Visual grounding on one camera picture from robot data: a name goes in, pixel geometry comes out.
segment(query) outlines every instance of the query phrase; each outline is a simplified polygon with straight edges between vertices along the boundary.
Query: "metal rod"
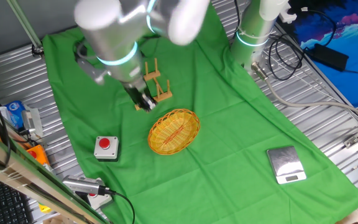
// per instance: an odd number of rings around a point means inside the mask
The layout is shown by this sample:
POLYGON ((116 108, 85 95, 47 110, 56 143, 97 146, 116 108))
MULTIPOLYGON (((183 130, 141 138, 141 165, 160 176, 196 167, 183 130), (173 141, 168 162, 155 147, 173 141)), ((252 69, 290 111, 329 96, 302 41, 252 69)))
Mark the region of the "metal rod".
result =
POLYGON ((23 10, 21 9, 17 0, 7 0, 8 4, 11 6, 12 11, 16 15, 19 22, 22 24, 23 29, 29 36, 32 44, 34 44, 36 51, 43 51, 44 48, 42 47, 41 40, 38 38, 37 34, 35 33, 34 29, 32 28, 29 20, 26 18, 23 10))

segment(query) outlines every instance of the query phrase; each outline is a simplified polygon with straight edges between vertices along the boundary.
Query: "wooden stand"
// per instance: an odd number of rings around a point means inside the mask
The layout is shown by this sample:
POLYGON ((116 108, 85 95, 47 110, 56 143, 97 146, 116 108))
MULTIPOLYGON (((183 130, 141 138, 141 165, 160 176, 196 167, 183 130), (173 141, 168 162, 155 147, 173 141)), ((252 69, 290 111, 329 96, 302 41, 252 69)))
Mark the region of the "wooden stand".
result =
MULTIPOLYGON (((167 80, 167 91, 166 92, 164 92, 162 90, 162 87, 160 86, 160 84, 157 81, 157 77, 161 76, 161 73, 158 70, 158 66, 157 66, 157 59, 156 58, 154 59, 154 65, 155 65, 154 72, 149 73, 149 67, 147 66, 147 62, 145 62, 144 64, 145 64, 145 70, 146 70, 146 75, 144 75, 144 80, 149 81, 149 80, 153 79, 155 82, 155 86, 157 88, 157 96, 155 96, 154 99, 157 102, 160 102, 160 101, 163 101, 163 100, 166 100, 166 99, 172 97, 172 92, 171 92, 170 86, 169 86, 169 80, 167 80)), ((136 110, 140 110, 140 108, 137 105, 135 105, 135 108, 136 108, 136 110)))

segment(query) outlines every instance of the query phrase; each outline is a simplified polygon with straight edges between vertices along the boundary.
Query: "blue cloth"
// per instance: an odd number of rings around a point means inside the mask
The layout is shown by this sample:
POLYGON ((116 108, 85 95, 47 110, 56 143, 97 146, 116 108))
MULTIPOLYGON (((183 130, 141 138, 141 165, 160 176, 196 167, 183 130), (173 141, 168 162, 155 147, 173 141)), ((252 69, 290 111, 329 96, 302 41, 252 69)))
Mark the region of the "blue cloth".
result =
MULTIPOLYGON (((333 40, 328 47, 348 55, 346 70, 358 72, 358 35, 333 40)), ((316 64, 352 105, 358 107, 358 74, 339 72, 320 63, 316 64)))

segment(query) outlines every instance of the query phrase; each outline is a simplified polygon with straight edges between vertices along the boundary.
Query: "gray device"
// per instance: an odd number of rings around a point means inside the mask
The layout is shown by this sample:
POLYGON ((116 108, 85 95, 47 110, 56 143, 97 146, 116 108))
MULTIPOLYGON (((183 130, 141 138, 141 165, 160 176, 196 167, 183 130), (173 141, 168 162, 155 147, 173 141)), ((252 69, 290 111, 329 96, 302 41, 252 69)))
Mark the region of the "gray device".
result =
POLYGON ((293 146, 270 149, 267 155, 279 184, 306 179, 302 163, 293 146))
POLYGON ((105 195, 112 193, 108 187, 104 186, 103 181, 98 179, 68 175, 63 179, 63 183, 74 192, 83 192, 95 195, 105 195))
POLYGON ((31 111, 24 110, 22 111, 22 119, 23 119, 23 126, 25 130, 28 130, 29 134, 35 133, 35 124, 32 120, 31 111))

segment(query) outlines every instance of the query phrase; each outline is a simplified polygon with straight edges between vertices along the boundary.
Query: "keyboard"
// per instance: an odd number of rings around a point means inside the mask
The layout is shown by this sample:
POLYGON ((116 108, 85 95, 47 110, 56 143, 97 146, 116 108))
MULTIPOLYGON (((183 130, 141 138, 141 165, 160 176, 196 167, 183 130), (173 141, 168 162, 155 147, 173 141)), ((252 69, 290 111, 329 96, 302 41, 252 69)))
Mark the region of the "keyboard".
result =
POLYGON ((0 224, 30 224, 26 196, 0 182, 0 224))

